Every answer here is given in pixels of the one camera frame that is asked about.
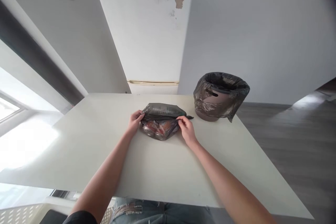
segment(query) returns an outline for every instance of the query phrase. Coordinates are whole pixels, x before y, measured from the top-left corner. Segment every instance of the white refrigerator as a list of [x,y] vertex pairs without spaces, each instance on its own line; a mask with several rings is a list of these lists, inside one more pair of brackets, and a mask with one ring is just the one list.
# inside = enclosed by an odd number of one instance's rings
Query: white refrigerator
[[131,92],[176,94],[191,0],[100,0]]

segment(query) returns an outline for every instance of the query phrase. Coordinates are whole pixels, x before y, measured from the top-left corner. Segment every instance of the gray floor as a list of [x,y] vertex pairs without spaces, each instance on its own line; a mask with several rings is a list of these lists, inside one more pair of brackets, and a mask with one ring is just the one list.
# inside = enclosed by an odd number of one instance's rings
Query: gray floor
[[[278,223],[336,223],[336,103],[318,91],[293,106],[244,103],[237,115],[315,220],[276,216]],[[214,210],[217,223],[233,223]]]

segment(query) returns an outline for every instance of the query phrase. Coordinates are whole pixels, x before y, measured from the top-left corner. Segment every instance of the ripped jeans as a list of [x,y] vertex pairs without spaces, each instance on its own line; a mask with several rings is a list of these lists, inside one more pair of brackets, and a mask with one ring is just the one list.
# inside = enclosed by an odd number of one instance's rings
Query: ripped jeans
[[209,208],[117,198],[110,224],[215,224]]

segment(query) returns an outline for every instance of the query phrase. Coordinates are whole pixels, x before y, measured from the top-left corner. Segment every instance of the trash can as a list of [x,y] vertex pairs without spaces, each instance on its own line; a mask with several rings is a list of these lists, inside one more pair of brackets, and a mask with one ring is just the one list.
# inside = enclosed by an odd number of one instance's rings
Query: trash can
[[228,118],[230,122],[250,91],[241,78],[223,72],[205,74],[194,90],[195,112],[206,121]]

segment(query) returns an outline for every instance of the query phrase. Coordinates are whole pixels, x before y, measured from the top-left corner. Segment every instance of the trash can handle hole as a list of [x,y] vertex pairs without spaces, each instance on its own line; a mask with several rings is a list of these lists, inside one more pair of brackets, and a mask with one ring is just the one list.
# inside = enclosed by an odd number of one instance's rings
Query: trash can handle hole
[[210,91],[209,89],[206,89],[205,91],[207,91],[207,92],[208,92],[209,94],[211,94],[212,96],[215,96],[215,97],[218,96],[218,94],[216,94],[216,93]]

